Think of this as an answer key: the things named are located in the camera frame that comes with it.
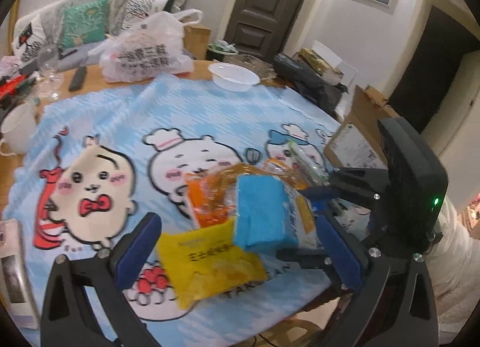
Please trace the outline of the green white snack packet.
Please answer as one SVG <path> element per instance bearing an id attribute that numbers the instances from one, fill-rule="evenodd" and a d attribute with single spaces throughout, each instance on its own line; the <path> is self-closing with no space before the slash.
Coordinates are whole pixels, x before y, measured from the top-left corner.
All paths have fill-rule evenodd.
<path id="1" fill-rule="evenodd" d="M 292 140 L 288 141 L 288 149 L 291 153 L 291 159 L 307 178 L 307 181 L 316 186 L 326 185 L 329 181 L 329 174 L 324 165 L 324 159 L 320 158 L 321 163 L 311 158 L 300 145 Z"/>

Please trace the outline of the blue snack packet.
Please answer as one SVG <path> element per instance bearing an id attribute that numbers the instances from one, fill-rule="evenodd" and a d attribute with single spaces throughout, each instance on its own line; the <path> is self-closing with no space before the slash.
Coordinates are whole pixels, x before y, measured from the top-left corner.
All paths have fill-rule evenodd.
<path id="1" fill-rule="evenodd" d="M 239 176 L 235 210 L 233 243 L 247 252 L 320 248 L 310 201 L 276 176 Z"/>

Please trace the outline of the yellow snack packet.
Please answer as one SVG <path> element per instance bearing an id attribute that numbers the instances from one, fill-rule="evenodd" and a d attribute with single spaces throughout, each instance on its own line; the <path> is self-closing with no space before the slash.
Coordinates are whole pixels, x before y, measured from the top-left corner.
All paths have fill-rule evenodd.
<path id="1" fill-rule="evenodd" d="M 258 255 L 233 243 L 232 219 L 177 234 L 163 233 L 157 241 L 180 309 L 250 282 L 267 280 Z"/>

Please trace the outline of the orange clear snack bag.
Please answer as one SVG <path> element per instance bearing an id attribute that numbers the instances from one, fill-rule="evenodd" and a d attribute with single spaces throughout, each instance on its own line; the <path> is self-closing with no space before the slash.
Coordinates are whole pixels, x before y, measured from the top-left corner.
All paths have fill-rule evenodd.
<path id="1" fill-rule="evenodd" d="M 224 223 L 234 216 L 235 186 L 242 175 L 275 176 L 296 190 L 308 186 L 305 176 L 276 159 L 269 159 L 261 168 L 240 162 L 232 167 L 187 174 L 185 195 L 196 228 Z"/>

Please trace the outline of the cardboard box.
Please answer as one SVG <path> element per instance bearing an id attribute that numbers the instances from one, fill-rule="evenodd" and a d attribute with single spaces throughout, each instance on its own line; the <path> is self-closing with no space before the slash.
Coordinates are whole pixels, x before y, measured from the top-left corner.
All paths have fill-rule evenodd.
<path id="1" fill-rule="evenodd" d="M 377 89 L 355 87 L 350 113 L 324 148 L 334 167 L 386 169 L 377 121 L 399 117 Z"/>

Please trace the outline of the white smartphone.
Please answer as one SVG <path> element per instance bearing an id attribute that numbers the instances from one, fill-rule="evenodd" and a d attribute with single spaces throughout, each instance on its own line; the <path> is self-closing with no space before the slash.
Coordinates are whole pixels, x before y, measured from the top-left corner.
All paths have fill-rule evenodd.
<path id="1" fill-rule="evenodd" d="M 1 221 L 1 297 L 18 327 L 38 329 L 40 316 L 24 265 L 22 226 Z"/>

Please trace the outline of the black bag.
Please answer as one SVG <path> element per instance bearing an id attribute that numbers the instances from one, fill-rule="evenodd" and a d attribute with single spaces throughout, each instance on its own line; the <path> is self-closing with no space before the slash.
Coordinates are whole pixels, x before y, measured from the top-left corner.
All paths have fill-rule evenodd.
<path id="1" fill-rule="evenodd" d="M 331 117 L 336 117 L 335 109 L 343 93 L 347 92 L 346 86 L 324 81 L 312 67 L 283 53 L 272 59 L 272 67 L 278 76 L 290 81 L 300 95 Z"/>

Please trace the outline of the blue cartoon tablecloth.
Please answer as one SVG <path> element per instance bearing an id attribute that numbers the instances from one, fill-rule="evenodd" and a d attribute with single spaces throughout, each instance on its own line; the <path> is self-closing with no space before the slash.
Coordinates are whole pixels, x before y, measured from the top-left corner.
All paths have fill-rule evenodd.
<path id="1" fill-rule="evenodd" d="M 289 90 L 229 92 L 211 81 L 162 75 L 45 108 L 3 216 L 23 228 L 24 264 L 37 306 L 57 256 L 88 258 L 112 247 L 148 212 L 167 233 L 193 227 L 187 175 L 270 158 L 290 163 L 299 143 L 322 158 L 338 123 Z M 268 330 L 329 287 L 319 270 L 264 259 L 267 279 L 179 309 L 160 260 L 151 255 L 125 292 L 164 346 L 229 346 Z"/>

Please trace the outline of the glass snack tray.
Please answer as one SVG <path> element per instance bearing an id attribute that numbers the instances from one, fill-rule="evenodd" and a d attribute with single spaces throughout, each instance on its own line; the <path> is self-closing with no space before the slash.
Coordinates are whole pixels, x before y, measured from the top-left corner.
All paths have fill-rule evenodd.
<path id="1" fill-rule="evenodd" d="M 270 63 L 264 62 L 250 54 L 234 54 L 226 57 L 226 61 L 233 65 L 245 67 L 254 72 L 261 80 L 273 80 L 277 74 Z"/>

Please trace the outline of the tissue box with tissue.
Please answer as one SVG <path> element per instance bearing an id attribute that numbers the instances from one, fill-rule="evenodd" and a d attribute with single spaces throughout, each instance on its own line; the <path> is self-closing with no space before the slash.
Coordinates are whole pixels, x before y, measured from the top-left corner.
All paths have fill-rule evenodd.
<path id="1" fill-rule="evenodd" d="M 343 72 L 338 67 L 343 63 L 343 60 L 328 46 L 319 41 L 314 41 L 312 48 L 303 47 L 299 51 L 299 55 L 320 75 L 323 81 L 332 85 L 341 82 Z"/>

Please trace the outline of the white plastic bowl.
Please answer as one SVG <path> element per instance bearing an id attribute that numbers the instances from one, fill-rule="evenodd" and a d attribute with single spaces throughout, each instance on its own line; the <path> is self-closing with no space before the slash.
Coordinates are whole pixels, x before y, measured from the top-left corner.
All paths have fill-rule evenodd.
<path id="1" fill-rule="evenodd" d="M 247 92 L 260 83 L 253 71 L 227 62 L 214 62 L 208 66 L 213 83 L 230 92 Z"/>

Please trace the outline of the dark waste bin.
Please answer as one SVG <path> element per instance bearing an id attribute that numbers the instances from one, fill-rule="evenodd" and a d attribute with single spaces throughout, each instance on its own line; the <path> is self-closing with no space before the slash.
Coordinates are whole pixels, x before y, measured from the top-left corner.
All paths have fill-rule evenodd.
<path id="1" fill-rule="evenodd" d="M 225 56 L 237 55 L 239 52 L 234 44 L 217 40 L 208 44 L 205 59 L 208 61 L 224 61 Z"/>

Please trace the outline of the white mug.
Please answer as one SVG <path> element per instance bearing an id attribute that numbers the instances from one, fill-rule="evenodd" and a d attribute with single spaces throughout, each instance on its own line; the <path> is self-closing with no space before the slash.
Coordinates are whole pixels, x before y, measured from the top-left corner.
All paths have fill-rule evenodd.
<path id="1" fill-rule="evenodd" d="M 9 148 L 9 152 L 1 150 L 1 156 L 26 154 L 36 127 L 32 106 L 28 103 L 16 106 L 1 123 L 1 147 L 8 145 Z"/>

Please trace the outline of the wooden side table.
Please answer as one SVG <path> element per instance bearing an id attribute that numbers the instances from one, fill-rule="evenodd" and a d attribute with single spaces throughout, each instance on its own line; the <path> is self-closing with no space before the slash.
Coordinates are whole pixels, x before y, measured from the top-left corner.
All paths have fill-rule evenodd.
<path id="1" fill-rule="evenodd" d="M 211 37 L 211 29 L 201 23 L 184 27 L 184 49 L 195 59 L 204 60 Z"/>

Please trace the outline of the dark brown door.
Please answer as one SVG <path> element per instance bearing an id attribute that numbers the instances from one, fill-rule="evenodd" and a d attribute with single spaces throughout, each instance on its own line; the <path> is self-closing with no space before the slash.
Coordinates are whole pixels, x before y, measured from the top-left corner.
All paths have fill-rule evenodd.
<path id="1" fill-rule="evenodd" d="M 266 62 L 280 53 L 303 0 L 236 0 L 224 39 Z"/>

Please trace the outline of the white printed plastic bag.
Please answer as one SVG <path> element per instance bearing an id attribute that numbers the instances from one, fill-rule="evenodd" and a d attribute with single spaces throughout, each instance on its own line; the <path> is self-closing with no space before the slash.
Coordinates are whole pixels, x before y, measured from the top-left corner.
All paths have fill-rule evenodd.
<path id="1" fill-rule="evenodd" d="M 107 38 L 89 55 L 98 57 L 103 79 L 108 83 L 133 83 L 162 72 L 189 73 L 194 64 L 184 54 L 184 29 L 202 20 L 203 12 L 197 9 L 175 14 L 161 11 L 134 23 L 119 36 Z"/>

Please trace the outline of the black remote control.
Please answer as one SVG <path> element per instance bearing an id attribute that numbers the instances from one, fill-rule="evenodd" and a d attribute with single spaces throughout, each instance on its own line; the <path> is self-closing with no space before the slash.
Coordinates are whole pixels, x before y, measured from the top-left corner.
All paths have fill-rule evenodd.
<path id="1" fill-rule="evenodd" d="M 87 67 L 78 67 L 74 75 L 72 76 L 71 83 L 68 87 L 69 92 L 76 92 L 83 88 L 87 75 Z"/>

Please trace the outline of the clear glass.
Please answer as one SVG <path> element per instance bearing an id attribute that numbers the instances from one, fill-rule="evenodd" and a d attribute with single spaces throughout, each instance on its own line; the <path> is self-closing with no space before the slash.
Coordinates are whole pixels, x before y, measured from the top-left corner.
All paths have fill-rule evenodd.
<path id="1" fill-rule="evenodd" d="M 38 98 L 59 100 L 59 89 L 64 82 L 64 77 L 58 73 L 59 50 L 55 44 L 47 44 L 39 51 L 37 65 L 41 75 L 37 89 Z"/>

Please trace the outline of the black white tree cushion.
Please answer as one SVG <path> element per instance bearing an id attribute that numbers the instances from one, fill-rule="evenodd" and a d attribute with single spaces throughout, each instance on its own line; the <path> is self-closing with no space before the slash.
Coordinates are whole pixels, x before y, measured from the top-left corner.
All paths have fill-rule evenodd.
<path id="1" fill-rule="evenodd" d="M 174 0 L 127 0 L 122 17 L 123 28 L 161 11 L 171 11 Z"/>

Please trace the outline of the white sofa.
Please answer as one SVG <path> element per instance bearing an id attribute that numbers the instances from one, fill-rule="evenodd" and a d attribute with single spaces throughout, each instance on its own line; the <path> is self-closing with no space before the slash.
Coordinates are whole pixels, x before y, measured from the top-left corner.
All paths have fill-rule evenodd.
<path id="1" fill-rule="evenodd" d="M 60 0 L 16 22 L 11 48 L 23 64 L 38 57 L 40 49 L 56 45 L 58 69 L 98 63 L 89 50 L 109 36 L 118 36 L 134 23 L 167 11 L 176 13 L 186 0 Z"/>

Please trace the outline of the teal patterned cushion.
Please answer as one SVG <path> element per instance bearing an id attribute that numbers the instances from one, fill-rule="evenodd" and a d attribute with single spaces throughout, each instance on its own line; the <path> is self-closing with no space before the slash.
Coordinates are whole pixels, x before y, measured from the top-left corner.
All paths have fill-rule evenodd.
<path id="1" fill-rule="evenodd" d="M 71 49 L 100 42 L 107 33 L 109 0 L 95 0 L 64 10 L 61 45 Z"/>

